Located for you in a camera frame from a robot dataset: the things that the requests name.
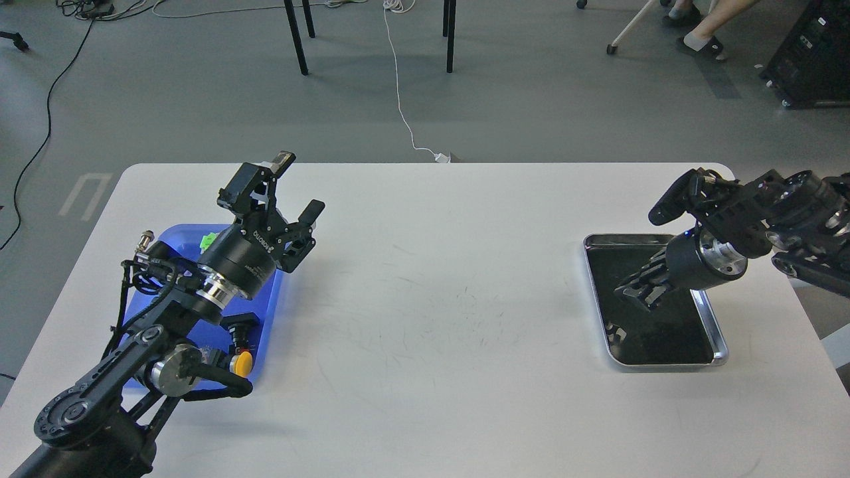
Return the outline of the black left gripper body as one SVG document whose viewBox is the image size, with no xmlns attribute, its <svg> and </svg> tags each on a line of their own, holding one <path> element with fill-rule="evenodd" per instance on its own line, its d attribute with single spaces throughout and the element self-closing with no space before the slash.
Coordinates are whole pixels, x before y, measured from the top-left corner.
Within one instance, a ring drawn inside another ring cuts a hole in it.
<svg viewBox="0 0 850 478">
<path fill-rule="evenodd" d="M 296 222 L 282 235 L 264 238 L 260 230 L 246 231 L 233 224 L 222 231 L 201 254 L 199 264 L 222 276 L 240 296 L 253 299 L 276 270 L 292 273 L 315 247 L 310 224 Z"/>
</svg>

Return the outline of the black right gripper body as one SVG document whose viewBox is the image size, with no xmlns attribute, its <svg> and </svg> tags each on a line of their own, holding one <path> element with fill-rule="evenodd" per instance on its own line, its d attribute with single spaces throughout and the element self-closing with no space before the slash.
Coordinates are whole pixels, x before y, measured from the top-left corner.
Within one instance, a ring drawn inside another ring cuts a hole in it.
<svg viewBox="0 0 850 478">
<path fill-rule="evenodd" d="M 665 265 L 673 287 L 706 290 L 743 276 L 748 258 L 709 230 L 691 229 L 668 242 Z"/>
</svg>

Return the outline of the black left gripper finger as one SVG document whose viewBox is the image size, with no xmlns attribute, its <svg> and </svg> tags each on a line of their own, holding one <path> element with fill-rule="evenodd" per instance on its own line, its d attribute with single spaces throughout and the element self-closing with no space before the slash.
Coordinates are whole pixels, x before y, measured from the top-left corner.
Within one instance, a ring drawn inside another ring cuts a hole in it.
<svg viewBox="0 0 850 478">
<path fill-rule="evenodd" d="M 219 190 L 216 205 L 230 211 L 247 231 L 283 233 L 288 223 L 276 208 L 276 184 L 295 160 L 292 152 L 281 151 L 272 161 L 243 163 Z"/>
<path fill-rule="evenodd" d="M 315 247 L 313 229 L 319 215 L 325 209 L 325 203 L 321 200 L 310 200 L 306 208 L 301 212 L 297 221 L 284 226 L 279 235 L 280 241 L 285 246 L 283 256 L 306 256 Z"/>
</svg>

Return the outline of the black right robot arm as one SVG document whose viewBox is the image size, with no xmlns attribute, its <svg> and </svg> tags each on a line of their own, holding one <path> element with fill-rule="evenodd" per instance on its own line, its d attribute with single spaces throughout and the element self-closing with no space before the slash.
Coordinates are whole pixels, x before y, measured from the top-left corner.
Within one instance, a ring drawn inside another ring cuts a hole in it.
<svg viewBox="0 0 850 478">
<path fill-rule="evenodd" d="M 684 214 L 695 226 L 623 279 L 618 296 L 652 311 L 669 291 L 729 283 L 744 275 L 748 260 L 766 255 L 784 275 L 848 296 L 848 175 L 783 177 L 771 170 L 741 183 L 690 169 L 647 217 L 662 226 Z"/>
</svg>

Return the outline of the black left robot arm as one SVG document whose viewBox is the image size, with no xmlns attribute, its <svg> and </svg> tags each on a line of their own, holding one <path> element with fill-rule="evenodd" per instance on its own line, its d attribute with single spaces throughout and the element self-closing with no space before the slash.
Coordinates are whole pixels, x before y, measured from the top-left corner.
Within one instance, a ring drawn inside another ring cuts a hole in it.
<svg viewBox="0 0 850 478">
<path fill-rule="evenodd" d="M 234 215 L 207 236 L 198 260 L 151 231 L 122 262 L 120 312 L 100 363 L 40 410 L 40 439 L 15 477 L 139 477 L 149 474 L 155 440 L 182 402 L 251 394 L 251 335 L 261 318 L 226 315 L 235 297 L 252 300 L 281 270 L 315 247 L 325 208 L 311 200 L 295 221 L 276 206 L 276 185 L 295 154 L 243 163 L 216 203 Z"/>
</svg>

